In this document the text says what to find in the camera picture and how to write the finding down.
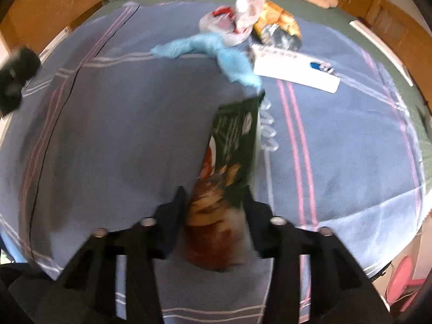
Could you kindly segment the wooden bunk bed frame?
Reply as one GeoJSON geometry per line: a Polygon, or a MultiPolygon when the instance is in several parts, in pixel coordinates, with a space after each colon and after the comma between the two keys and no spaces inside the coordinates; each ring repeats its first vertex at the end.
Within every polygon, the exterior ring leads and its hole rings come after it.
{"type": "Polygon", "coordinates": [[[28,45],[35,51],[63,28],[82,24],[103,0],[1,0],[1,37],[9,49],[28,45]]]}

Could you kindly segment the blue striped blanket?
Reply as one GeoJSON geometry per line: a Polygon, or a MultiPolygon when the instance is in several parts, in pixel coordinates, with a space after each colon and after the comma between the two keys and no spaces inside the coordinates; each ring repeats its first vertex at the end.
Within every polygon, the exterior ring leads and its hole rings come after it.
{"type": "Polygon", "coordinates": [[[154,260],[162,323],[263,323],[273,260],[209,271],[184,226],[218,108],[264,92],[250,190],[299,229],[329,227],[367,277],[430,211],[419,139],[386,68],[325,25],[299,20],[300,52],[330,63],[334,94],[259,76],[230,83],[215,59],[150,51],[203,34],[214,4],[127,3],[61,42],[22,90],[1,138],[1,322],[35,323],[40,301],[96,230],[131,228],[184,187],[172,253],[154,260]]]}

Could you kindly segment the green bed mattress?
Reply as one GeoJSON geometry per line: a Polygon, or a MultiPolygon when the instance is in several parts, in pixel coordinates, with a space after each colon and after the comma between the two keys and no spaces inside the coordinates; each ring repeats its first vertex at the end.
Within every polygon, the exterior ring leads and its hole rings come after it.
{"type": "MultiPolygon", "coordinates": [[[[141,5],[151,5],[161,2],[172,1],[197,1],[197,2],[213,2],[219,5],[229,5],[234,0],[115,0],[112,2],[104,2],[103,6],[97,10],[90,18],[98,18],[114,11],[121,7],[126,2],[137,3],[141,5]]],[[[303,0],[270,0],[275,2],[282,8],[288,10],[296,18],[310,21],[313,23],[328,26],[357,43],[362,49],[367,51],[370,56],[376,61],[382,63],[387,71],[393,77],[394,83],[400,92],[408,110],[411,119],[414,123],[414,128],[419,139],[420,150],[423,155],[423,167],[426,177],[426,190],[431,189],[431,139],[426,131],[426,118],[431,116],[431,112],[426,104],[423,94],[416,86],[409,86],[403,76],[398,72],[394,65],[384,56],[384,54],[373,45],[362,34],[357,32],[349,25],[353,17],[338,8],[323,9],[314,4],[310,4],[303,0]]]]}

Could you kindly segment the blue cloth rag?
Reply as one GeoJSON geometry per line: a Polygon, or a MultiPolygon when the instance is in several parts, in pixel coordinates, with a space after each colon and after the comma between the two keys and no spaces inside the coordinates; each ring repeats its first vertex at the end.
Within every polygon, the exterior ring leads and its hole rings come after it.
{"type": "Polygon", "coordinates": [[[202,54],[215,59],[230,83],[240,83],[256,91],[262,90],[261,78],[253,72],[248,57],[237,48],[225,45],[220,34],[204,33],[175,39],[151,49],[153,56],[176,59],[189,54],[202,54]]]}

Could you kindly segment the pink floor object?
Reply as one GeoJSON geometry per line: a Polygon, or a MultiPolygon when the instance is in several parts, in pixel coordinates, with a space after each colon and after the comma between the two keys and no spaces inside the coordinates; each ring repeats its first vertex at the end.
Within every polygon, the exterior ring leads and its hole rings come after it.
{"type": "Polygon", "coordinates": [[[409,255],[406,255],[398,263],[390,277],[384,298],[390,309],[396,313],[402,313],[408,309],[426,281],[426,278],[413,279],[413,270],[413,260],[409,255]]]}

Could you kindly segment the red snack wrapper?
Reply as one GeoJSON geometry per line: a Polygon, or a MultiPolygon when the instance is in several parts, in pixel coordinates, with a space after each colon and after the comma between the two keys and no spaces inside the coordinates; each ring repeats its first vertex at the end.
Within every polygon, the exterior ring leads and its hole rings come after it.
{"type": "Polygon", "coordinates": [[[201,33],[220,34],[224,44],[234,47],[243,43],[253,31],[253,27],[238,29],[233,7],[218,7],[214,11],[203,16],[198,27],[201,33]]]}

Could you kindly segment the white plastic bag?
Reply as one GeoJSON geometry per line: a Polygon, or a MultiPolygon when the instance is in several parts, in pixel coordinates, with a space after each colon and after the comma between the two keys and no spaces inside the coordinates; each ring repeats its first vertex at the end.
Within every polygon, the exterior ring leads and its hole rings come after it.
{"type": "Polygon", "coordinates": [[[234,21],[236,31],[245,33],[258,21],[266,0],[236,0],[234,21]]]}

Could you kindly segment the green snack packet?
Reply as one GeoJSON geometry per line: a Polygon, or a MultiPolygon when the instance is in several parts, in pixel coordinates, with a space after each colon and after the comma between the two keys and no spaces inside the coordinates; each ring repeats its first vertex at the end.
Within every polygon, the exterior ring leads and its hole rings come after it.
{"type": "Polygon", "coordinates": [[[264,97],[259,92],[222,105],[213,118],[184,226],[187,259],[202,269],[224,272],[244,261],[249,241],[242,200],[255,168],[264,97]]]}

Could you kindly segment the white toothpaste box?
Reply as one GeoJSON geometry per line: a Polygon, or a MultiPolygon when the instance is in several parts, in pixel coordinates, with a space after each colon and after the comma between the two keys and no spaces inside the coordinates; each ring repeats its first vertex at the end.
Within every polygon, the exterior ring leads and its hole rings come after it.
{"type": "Polygon", "coordinates": [[[250,46],[253,72],[334,94],[340,78],[325,61],[291,50],[253,44],[250,46]]]}

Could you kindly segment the white flat board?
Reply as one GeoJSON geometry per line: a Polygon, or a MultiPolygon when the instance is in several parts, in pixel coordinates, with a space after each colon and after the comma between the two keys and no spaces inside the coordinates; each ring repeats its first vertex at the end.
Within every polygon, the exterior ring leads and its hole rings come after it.
{"type": "Polygon", "coordinates": [[[385,57],[390,60],[390,62],[394,65],[394,67],[400,72],[405,81],[410,85],[410,87],[414,86],[413,79],[406,67],[406,65],[401,61],[401,59],[396,55],[396,53],[374,32],[372,32],[365,24],[358,20],[353,20],[349,22],[349,25],[362,34],[367,40],[369,40],[377,49],[379,49],[385,57]]]}

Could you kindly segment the yellow snack bag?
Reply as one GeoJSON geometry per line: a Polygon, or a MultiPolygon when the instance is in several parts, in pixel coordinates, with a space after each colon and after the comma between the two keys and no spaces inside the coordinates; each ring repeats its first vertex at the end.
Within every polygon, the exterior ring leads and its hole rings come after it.
{"type": "Polygon", "coordinates": [[[302,47],[302,34],[294,16],[269,0],[253,30],[263,45],[292,51],[302,47]]]}

